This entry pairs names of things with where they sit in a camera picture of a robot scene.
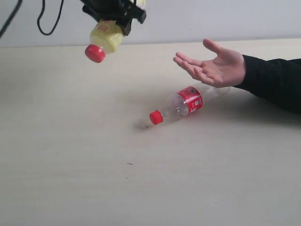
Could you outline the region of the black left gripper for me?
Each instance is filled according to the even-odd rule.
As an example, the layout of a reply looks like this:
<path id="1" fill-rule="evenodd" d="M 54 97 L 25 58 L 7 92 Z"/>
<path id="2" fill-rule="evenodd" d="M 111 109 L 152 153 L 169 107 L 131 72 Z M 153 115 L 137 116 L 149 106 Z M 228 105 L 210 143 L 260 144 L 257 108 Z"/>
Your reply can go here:
<path id="1" fill-rule="evenodd" d="M 141 24 L 146 19 L 146 10 L 138 6 L 136 0 L 82 0 L 82 11 L 94 20 L 116 20 L 124 36 L 132 29 L 132 20 L 137 19 Z"/>

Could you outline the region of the black sleeved forearm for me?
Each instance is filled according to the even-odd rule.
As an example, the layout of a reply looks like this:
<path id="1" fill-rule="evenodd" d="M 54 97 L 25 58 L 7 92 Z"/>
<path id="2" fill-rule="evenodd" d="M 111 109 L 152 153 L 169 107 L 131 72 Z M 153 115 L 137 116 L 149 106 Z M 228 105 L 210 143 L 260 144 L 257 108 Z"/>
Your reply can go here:
<path id="1" fill-rule="evenodd" d="M 246 75 L 236 87 L 295 114 L 301 113 L 301 60 L 244 55 Z"/>

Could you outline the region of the open bare human hand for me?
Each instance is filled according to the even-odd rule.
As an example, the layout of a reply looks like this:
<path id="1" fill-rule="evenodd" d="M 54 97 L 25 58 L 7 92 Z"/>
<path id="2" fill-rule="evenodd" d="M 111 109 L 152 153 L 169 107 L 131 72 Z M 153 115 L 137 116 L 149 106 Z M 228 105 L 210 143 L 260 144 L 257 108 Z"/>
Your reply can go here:
<path id="1" fill-rule="evenodd" d="M 214 59 L 200 61 L 177 52 L 173 61 L 193 79 L 215 88 L 234 87 L 243 82 L 246 64 L 241 53 L 210 39 L 204 39 L 202 44 L 216 54 Z"/>

